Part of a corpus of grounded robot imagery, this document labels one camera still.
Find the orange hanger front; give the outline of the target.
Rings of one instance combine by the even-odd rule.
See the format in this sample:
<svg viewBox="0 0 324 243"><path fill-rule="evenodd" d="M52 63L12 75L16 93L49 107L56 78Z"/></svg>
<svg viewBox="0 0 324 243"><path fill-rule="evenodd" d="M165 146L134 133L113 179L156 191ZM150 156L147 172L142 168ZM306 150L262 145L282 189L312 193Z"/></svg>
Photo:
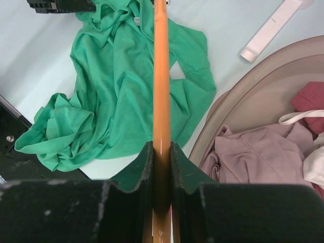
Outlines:
<svg viewBox="0 0 324 243"><path fill-rule="evenodd" d="M168 17L165 1L154 1L153 242L171 242L171 112Z"/></svg>

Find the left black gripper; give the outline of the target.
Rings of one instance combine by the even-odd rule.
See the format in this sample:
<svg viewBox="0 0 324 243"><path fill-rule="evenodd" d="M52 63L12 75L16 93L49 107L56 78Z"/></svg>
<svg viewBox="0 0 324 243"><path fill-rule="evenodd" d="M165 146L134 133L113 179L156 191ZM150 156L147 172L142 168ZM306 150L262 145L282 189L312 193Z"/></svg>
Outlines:
<svg viewBox="0 0 324 243"><path fill-rule="evenodd" d="M29 6L40 14L95 12L96 6L89 0L27 0Z"/></svg>

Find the green tank top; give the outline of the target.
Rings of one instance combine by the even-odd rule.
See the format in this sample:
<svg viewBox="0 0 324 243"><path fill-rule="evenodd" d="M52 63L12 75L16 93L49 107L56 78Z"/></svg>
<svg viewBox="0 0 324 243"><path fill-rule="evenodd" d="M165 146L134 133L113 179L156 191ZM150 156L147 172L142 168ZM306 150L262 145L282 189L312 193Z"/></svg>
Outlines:
<svg viewBox="0 0 324 243"><path fill-rule="evenodd" d="M79 13L83 27L70 57L73 94L54 94L15 149L35 154L51 171L69 172L94 159L139 153L153 132L153 5L95 1ZM216 87L203 32L168 22L170 64L184 73L170 81L171 139L184 146L209 108Z"/></svg>

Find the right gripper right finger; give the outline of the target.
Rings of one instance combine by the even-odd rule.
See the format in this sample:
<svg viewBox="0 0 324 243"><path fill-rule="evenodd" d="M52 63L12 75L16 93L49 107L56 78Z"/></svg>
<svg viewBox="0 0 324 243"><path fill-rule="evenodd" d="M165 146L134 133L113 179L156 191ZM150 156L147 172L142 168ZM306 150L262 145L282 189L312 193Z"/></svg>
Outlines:
<svg viewBox="0 0 324 243"><path fill-rule="evenodd" d="M174 242L323 242L323 200L302 185L222 184L171 145Z"/></svg>

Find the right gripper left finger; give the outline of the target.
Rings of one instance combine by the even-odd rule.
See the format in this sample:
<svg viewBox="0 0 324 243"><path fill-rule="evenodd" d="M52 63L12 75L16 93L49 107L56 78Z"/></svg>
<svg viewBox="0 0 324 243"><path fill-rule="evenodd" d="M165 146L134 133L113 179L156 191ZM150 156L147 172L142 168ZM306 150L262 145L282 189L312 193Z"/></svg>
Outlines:
<svg viewBox="0 0 324 243"><path fill-rule="evenodd" d="M1 242L152 242L153 146L108 180L1 185Z"/></svg>

